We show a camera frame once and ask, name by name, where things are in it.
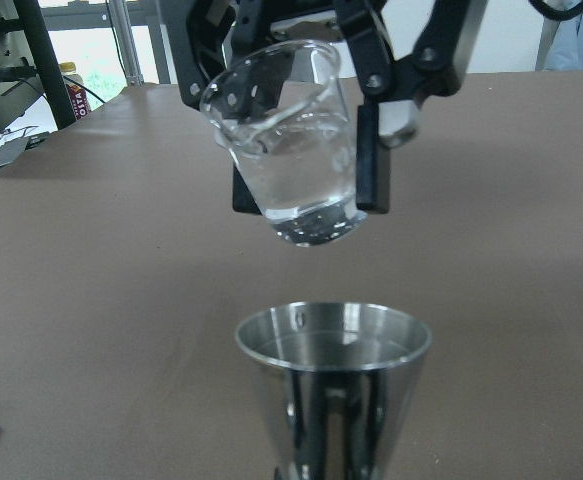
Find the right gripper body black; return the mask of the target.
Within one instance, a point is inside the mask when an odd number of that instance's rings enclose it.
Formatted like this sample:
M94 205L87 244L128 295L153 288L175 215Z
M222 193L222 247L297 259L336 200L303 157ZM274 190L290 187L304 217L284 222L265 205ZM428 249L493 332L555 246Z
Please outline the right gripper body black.
M451 96L461 87L486 9L483 1L437 1L412 52L396 60L382 1L162 1L162 18L182 102L196 108L203 90L235 59L276 43L273 26L329 13L346 41L360 89L375 103Z

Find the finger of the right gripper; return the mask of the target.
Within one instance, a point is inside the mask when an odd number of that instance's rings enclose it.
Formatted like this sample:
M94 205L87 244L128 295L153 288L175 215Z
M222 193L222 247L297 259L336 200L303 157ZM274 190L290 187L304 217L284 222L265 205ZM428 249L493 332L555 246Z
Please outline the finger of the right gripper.
M356 205L385 214L390 207L390 150L413 139L420 111L414 101L395 98L396 61L374 3L336 1L334 7L363 94L357 107Z
M240 1L229 43L220 106L228 122L224 131L228 148L234 153L232 208L239 213L265 212L257 184L264 176L255 171L268 152L261 124L280 108L282 88L291 73L291 55L280 50L282 42L271 32L283 7L282 1Z

